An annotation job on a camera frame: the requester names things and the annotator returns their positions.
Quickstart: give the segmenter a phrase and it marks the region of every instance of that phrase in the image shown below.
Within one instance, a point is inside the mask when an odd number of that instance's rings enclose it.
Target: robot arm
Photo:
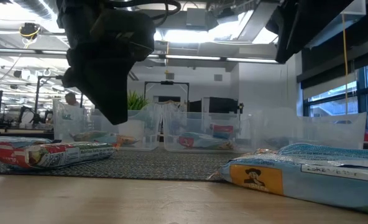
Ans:
[[[154,51],[155,27],[181,10],[174,0],[56,0],[58,25],[70,44],[70,68],[63,77],[65,87],[77,87],[112,124],[127,121],[127,74],[136,62]],[[141,4],[164,3],[165,14],[149,17],[116,10]],[[168,5],[176,6],[173,11]],[[161,19],[155,25],[153,20]]]

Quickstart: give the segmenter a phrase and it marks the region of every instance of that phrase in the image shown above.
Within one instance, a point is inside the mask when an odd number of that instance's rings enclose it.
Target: red label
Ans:
[[[71,145],[64,145],[64,146],[43,146],[49,153],[59,153],[59,152],[65,152],[67,149],[72,148]]]
[[[14,155],[14,148],[12,144],[0,142],[0,161],[5,164],[17,165],[17,159]]]
[[[185,147],[192,147],[194,145],[193,138],[179,137],[178,142]]]
[[[234,132],[234,126],[213,125],[213,131],[233,133]]]

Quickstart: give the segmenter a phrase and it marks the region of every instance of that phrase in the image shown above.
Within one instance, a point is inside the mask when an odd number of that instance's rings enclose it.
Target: clear plastic bin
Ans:
[[[173,152],[249,152],[250,139],[239,139],[237,114],[165,112],[165,149]]]
[[[128,120],[119,125],[112,125],[100,111],[76,111],[74,108],[62,103],[57,103],[62,107],[57,110],[54,117],[57,117],[55,124],[55,137],[65,142],[72,142],[78,134],[91,133],[99,131],[107,134],[106,137],[100,138],[109,143],[117,141],[117,138],[123,139],[120,149],[133,150],[153,150],[159,145],[158,127],[161,120],[160,106],[149,104],[140,111],[128,111]],[[83,114],[74,116],[73,122],[61,119],[62,111],[66,114],[72,111],[74,114]]]
[[[77,106],[65,105],[53,100],[54,139],[72,142],[72,134],[83,133],[86,130],[86,110]]]
[[[53,129],[53,125],[52,124],[25,124],[25,129],[51,131]]]
[[[277,108],[254,113],[251,123],[254,149],[277,150],[299,142],[362,149],[366,114],[309,118]]]

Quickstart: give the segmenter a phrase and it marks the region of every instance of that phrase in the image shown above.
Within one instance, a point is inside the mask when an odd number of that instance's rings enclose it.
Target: white wall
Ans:
[[[165,67],[134,67],[132,71],[139,78],[140,81],[131,81],[127,83],[127,89],[136,91],[141,95],[144,93],[145,81],[165,81]],[[192,68],[186,67],[169,67],[168,72],[175,74],[175,82],[190,83],[190,101],[197,101],[203,97],[230,97],[231,89],[231,74],[225,72],[224,68]],[[222,74],[223,81],[216,82],[214,74]],[[147,98],[152,100],[154,96],[180,96],[182,102],[186,100],[186,85],[161,85],[149,83],[147,85]]]
[[[239,99],[239,64],[231,72],[230,98]]]
[[[244,114],[278,107],[289,107],[301,114],[302,97],[296,79],[301,73],[299,64],[301,68],[299,55],[285,65],[240,63],[239,101],[244,103]]]
[[[134,67],[133,72],[140,81],[128,81],[128,90],[140,94],[144,92],[144,81],[165,80],[164,67]],[[244,103],[244,114],[266,108],[289,107],[303,112],[303,99],[297,75],[301,74],[301,55],[296,54],[285,65],[262,63],[239,63],[231,73],[223,68],[169,67],[175,74],[175,82],[190,83],[190,101],[203,97],[223,97],[238,99]],[[223,81],[214,81],[214,74],[222,74]],[[147,85],[147,98],[154,96],[180,96],[186,100],[186,92],[178,85]]]

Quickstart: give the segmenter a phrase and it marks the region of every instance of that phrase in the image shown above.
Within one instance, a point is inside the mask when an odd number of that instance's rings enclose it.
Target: table surface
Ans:
[[[232,184],[0,175],[0,224],[368,223],[368,215]]]
[[[0,129],[0,133],[44,133],[45,130],[35,130],[35,129],[8,129],[7,132],[5,132],[5,129]]]

